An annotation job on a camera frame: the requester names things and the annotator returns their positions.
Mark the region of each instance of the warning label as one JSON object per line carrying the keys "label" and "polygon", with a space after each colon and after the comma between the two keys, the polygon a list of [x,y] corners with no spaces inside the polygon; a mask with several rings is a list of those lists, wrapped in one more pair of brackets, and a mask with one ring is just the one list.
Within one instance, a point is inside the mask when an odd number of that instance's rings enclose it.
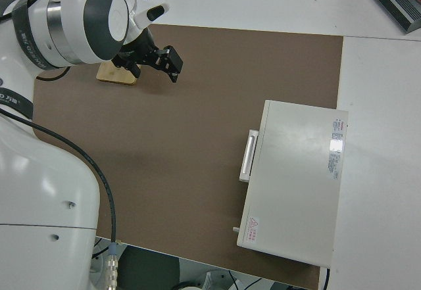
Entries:
{"label": "warning label", "polygon": [[259,229],[259,219],[255,216],[249,218],[249,225],[247,226],[247,239],[249,243],[256,243],[257,230]]}

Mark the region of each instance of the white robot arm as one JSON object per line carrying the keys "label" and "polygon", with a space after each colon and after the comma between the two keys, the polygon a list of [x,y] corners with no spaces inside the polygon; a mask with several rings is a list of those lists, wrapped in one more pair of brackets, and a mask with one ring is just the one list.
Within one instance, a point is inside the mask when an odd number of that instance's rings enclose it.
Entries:
{"label": "white robot arm", "polygon": [[[165,0],[0,0],[2,289],[93,289],[98,184],[81,160],[41,142],[28,126],[36,128],[36,76],[112,60],[136,77],[136,64],[148,64],[175,82],[182,60],[171,46],[159,50],[147,29],[167,10]],[[116,289],[115,222],[111,241],[110,290]]]}

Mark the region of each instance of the wooden block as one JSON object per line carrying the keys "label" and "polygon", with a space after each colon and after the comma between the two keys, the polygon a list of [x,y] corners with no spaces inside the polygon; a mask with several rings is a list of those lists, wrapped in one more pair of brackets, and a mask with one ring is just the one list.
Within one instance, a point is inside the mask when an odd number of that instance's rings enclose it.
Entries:
{"label": "wooden block", "polygon": [[102,82],[124,85],[134,85],[137,80],[130,71],[124,68],[116,68],[111,61],[101,63],[98,69],[97,79]]}

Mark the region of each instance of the white table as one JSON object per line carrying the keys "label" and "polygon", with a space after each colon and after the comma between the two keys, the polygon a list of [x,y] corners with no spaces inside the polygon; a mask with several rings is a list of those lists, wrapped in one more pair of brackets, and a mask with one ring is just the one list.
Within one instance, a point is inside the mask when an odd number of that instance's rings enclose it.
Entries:
{"label": "white table", "polygon": [[329,289],[417,289],[421,30],[403,34],[373,0],[169,2],[157,22],[346,36],[337,107],[349,130]]}

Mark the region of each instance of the warning triangle symbol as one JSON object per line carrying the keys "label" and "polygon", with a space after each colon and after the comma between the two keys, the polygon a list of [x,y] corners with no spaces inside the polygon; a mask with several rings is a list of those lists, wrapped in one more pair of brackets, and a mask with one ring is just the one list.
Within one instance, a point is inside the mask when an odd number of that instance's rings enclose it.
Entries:
{"label": "warning triangle symbol", "polygon": [[250,218],[250,228],[252,228],[253,226],[257,226],[259,223],[257,223],[257,221],[253,218]]}

